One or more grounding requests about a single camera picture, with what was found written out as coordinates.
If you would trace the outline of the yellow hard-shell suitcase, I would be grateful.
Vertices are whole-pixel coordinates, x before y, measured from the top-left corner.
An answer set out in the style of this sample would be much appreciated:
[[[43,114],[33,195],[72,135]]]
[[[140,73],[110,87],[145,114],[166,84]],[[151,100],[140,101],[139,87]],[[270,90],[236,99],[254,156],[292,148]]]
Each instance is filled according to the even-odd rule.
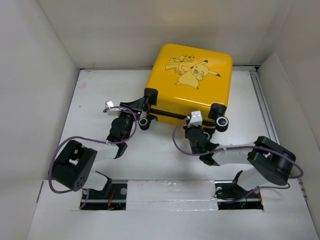
[[[204,128],[225,132],[232,68],[232,57],[226,53],[165,44],[144,88],[147,115],[176,125],[199,111]]]

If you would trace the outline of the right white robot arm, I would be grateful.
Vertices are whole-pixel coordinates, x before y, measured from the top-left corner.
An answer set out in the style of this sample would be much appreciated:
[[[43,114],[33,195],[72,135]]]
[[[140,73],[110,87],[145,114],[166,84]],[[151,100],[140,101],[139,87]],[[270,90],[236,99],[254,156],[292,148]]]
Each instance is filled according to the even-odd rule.
[[[265,136],[242,145],[212,143],[200,126],[185,126],[191,152],[208,166],[249,165],[240,170],[227,186],[227,200],[239,201],[262,188],[287,189],[292,169],[299,168],[296,156]]]

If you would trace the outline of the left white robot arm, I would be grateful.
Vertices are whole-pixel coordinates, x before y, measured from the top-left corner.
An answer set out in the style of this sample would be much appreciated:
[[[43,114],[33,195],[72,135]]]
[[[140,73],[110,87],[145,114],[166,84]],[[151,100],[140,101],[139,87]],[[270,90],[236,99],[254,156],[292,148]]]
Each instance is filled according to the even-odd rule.
[[[110,159],[120,158],[126,151],[127,142],[134,136],[142,112],[149,109],[148,99],[141,97],[131,102],[114,105],[107,101],[103,112],[115,114],[109,134],[105,140],[71,136],[65,139],[55,150],[48,170],[50,190],[56,194],[66,194],[79,190],[94,190],[100,198],[111,194],[110,178],[94,172],[92,167],[97,161],[98,151],[85,146],[84,142],[107,147]]]

